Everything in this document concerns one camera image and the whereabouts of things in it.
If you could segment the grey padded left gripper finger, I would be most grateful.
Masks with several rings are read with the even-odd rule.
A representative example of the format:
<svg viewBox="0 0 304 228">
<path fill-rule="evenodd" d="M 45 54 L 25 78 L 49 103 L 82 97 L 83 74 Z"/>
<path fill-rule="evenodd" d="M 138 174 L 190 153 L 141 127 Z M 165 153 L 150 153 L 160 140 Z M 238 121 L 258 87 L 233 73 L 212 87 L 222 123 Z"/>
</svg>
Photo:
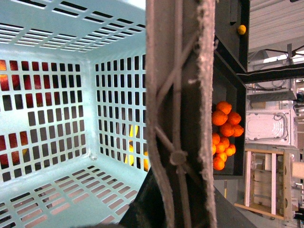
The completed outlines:
<svg viewBox="0 0 304 228">
<path fill-rule="evenodd" d="M 149 159 L 168 228 L 215 228 L 213 0 L 146 2 Z"/>
</svg>

